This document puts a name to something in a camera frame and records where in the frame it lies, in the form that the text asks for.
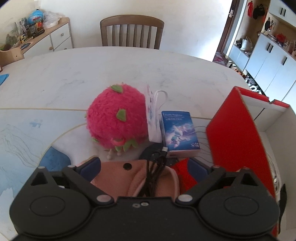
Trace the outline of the wooden sideboard white drawers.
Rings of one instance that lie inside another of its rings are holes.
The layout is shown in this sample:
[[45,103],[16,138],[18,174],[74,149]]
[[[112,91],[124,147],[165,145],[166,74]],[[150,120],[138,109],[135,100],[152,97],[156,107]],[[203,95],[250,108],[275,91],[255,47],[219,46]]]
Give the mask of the wooden sideboard white drawers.
[[17,47],[22,50],[24,58],[73,49],[70,19],[68,17],[60,18],[58,25],[46,29],[43,34],[29,39]]

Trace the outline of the blue illustrated table mat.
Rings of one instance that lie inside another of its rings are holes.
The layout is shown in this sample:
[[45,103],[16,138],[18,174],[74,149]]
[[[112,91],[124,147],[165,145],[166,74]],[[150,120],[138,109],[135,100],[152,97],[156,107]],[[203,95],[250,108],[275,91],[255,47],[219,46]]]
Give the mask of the blue illustrated table mat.
[[86,129],[85,111],[1,110],[1,240],[16,235],[10,205],[50,148],[73,165],[98,155]]

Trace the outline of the brown wooden chair far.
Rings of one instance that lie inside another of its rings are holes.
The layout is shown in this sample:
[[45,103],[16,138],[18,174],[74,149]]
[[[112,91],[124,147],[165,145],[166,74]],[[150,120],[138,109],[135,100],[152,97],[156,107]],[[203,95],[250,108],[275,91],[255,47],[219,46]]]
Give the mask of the brown wooden chair far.
[[100,21],[102,46],[159,49],[165,23],[152,16],[117,15]]

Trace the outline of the white handbag on shelf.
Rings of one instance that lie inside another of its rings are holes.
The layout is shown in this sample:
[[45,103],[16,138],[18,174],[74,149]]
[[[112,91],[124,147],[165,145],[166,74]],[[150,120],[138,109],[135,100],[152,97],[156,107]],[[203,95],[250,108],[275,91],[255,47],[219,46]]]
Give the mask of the white handbag on shelf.
[[249,37],[242,39],[240,50],[250,52],[252,50],[252,41]]

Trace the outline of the white tall cabinet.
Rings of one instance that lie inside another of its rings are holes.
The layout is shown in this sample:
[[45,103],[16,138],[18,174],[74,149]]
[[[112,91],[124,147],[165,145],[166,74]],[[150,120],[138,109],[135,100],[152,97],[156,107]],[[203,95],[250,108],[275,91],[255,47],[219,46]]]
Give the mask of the white tall cabinet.
[[[295,11],[284,1],[245,1],[227,57],[252,90],[283,101],[295,91]],[[242,39],[250,52],[240,50]]]

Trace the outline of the blue tissue box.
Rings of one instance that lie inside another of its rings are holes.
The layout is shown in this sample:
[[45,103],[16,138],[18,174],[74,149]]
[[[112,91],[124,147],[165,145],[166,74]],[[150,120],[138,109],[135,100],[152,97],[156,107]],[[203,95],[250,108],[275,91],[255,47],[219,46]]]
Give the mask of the blue tissue box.
[[199,141],[188,111],[162,111],[160,126],[168,157],[189,158],[199,153]]

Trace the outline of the pink dragon fruit plush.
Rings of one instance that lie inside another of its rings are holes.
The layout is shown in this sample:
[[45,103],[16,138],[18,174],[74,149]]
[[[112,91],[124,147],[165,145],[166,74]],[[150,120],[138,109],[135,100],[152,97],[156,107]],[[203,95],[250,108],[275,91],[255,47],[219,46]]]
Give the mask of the pink dragon fruit plush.
[[106,149],[126,152],[148,139],[145,96],[127,84],[100,93],[86,111],[91,137]]

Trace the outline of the wooden desk organizer box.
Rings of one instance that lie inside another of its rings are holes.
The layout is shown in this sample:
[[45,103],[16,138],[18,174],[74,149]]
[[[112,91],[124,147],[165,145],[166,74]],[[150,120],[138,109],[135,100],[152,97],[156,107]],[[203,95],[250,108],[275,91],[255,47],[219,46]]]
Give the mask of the wooden desk organizer box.
[[17,47],[7,51],[0,51],[0,66],[4,67],[16,61],[24,59],[22,50]]

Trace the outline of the white patterned small bag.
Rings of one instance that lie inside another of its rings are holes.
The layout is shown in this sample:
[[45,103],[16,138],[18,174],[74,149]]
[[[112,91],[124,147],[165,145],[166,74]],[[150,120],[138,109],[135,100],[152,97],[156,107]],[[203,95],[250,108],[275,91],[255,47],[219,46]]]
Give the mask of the white patterned small bag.
[[145,87],[144,96],[149,141],[161,143],[162,134],[159,122],[159,111],[168,100],[168,94],[164,90],[152,92],[150,86],[147,85]]

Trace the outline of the red white cardboard box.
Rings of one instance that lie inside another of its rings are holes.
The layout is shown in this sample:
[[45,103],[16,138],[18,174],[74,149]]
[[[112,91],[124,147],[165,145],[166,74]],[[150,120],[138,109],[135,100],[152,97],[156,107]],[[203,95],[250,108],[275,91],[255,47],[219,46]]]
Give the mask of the red white cardboard box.
[[295,112],[281,101],[233,87],[206,127],[215,165],[234,172],[250,168],[277,201],[287,202],[282,240],[295,240]]

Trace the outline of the red patterned rug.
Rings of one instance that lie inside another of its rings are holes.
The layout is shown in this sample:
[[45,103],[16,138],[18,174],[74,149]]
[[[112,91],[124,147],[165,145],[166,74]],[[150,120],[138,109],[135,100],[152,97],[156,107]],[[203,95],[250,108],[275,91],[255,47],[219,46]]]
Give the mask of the red patterned rug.
[[216,52],[213,62],[222,66],[226,66],[228,63],[228,60],[225,58],[223,54],[221,54],[220,52]]

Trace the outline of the pink felt pouch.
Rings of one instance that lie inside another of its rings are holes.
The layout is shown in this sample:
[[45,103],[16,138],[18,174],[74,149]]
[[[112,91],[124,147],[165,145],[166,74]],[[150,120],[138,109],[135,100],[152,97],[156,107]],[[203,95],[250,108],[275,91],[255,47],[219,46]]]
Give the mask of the pink felt pouch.
[[146,183],[146,160],[101,162],[100,173],[91,184],[117,199],[118,197],[171,197],[180,194],[179,179],[172,168],[165,166],[150,184]]

